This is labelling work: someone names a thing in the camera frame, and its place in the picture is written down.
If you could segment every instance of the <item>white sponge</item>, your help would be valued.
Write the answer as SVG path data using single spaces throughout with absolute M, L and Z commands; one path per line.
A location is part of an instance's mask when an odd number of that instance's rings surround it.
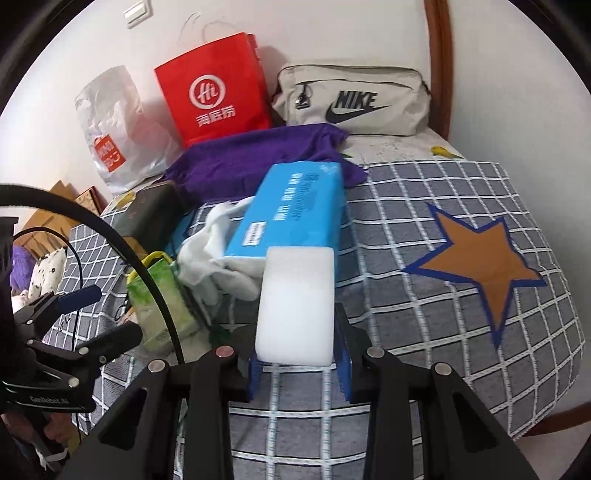
M 269 247 L 255 350 L 263 362 L 332 363 L 335 253 L 328 247 Z

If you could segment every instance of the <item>red paper bag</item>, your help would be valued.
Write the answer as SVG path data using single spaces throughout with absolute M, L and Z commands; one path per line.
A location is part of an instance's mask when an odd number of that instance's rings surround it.
M 185 147 L 271 126 L 253 35 L 206 43 L 155 71 Z

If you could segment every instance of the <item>orange logo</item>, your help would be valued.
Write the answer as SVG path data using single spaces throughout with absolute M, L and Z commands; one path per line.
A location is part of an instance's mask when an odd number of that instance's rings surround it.
M 95 150 L 101 162 L 109 170 L 109 173 L 119 168 L 125 163 L 125 157 L 111 140 L 110 135 L 105 135 L 103 138 L 95 138 Z

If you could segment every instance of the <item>metal bolt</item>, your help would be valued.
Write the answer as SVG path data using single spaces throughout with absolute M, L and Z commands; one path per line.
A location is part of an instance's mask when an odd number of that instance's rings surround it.
M 148 364 L 148 370 L 150 370 L 153 374 L 161 372 L 162 370 L 164 370 L 164 367 L 166 367 L 166 364 L 164 363 L 163 360 L 152 360 L 149 364 Z
M 439 375 L 444 375 L 446 377 L 450 373 L 452 373 L 452 368 L 448 364 L 445 364 L 443 362 L 439 362 L 437 365 L 435 365 L 435 371 Z
M 216 348 L 216 355 L 219 358 L 226 358 L 234 354 L 234 349 L 229 345 L 222 345 Z
M 384 356 L 384 349 L 378 346 L 371 346 L 368 348 L 367 354 L 371 358 L 382 358 Z

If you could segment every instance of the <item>blue handle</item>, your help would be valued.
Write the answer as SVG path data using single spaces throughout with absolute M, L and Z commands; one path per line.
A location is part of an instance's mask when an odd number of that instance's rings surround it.
M 102 296 L 103 291 L 98 285 L 90 285 L 72 293 L 60 295 L 58 300 L 59 311 L 65 314 L 82 309 L 98 302 Z

